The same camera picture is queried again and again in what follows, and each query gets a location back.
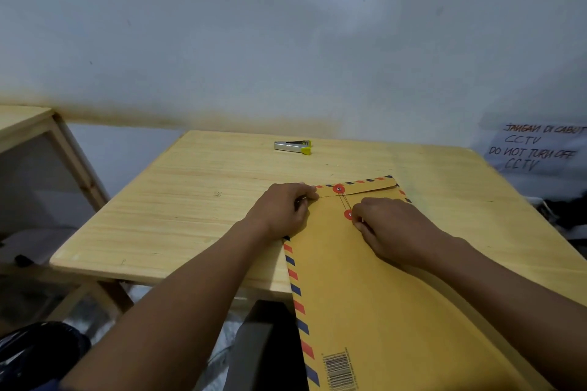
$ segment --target table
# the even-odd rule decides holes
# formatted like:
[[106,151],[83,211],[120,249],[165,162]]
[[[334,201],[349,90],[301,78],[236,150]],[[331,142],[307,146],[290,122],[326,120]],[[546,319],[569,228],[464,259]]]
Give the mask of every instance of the table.
[[[65,167],[94,210],[106,204],[107,195],[86,164],[74,138],[51,108],[0,105],[0,153],[40,135],[46,135]],[[112,317],[118,318],[132,306],[122,287],[101,278],[65,274],[45,266],[0,265],[0,274],[24,276],[49,283],[73,283],[76,288],[51,312],[48,320],[63,320],[77,302],[90,294]]]
[[[219,239],[272,183],[325,184],[392,174],[440,228],[521,275],[587,305],[587,264],[472,150],[404,143],[189,131],[52,257],[56,269],[157,283]],[[281,245],[243,287],[290,297]]]

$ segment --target person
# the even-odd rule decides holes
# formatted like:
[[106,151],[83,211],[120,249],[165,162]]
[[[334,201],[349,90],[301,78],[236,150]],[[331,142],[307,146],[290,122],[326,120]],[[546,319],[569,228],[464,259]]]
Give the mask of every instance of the person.
[[[254,259],[300,230],[317,199],[303,183],[269,187],[243,220],[129,310],[58,389],[191,390]],[[587,308],[493,262],[411,204],[365,198],[352,220],[382,260],[448,283],[554,387],[587,389]]]

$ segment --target yellow envelope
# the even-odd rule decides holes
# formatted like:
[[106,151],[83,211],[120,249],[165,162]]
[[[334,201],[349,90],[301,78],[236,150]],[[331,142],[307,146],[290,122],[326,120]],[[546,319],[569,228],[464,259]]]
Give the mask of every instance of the yellow envelope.
[[317,187],[305,229],[284,244],[311,390],[530,389],[452,302],[353,226],[364,197],[411,202],[391,175]]

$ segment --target person's right hand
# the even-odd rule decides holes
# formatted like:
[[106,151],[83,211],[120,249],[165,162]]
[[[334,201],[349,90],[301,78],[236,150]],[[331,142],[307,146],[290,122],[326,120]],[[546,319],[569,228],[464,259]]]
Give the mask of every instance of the person's right hand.
[[456,239],[402,200],[363,198],[351,214],[353,224],[380,258],[429,270]]

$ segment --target barcode number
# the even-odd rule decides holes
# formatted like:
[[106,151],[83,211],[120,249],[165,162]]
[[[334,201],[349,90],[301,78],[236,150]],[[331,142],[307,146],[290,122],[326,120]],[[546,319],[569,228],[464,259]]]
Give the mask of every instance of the barcode number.
[[346,350],[324,356],[322,360],[327,369],[328,386],[332,391],[356,391],[357,384]]

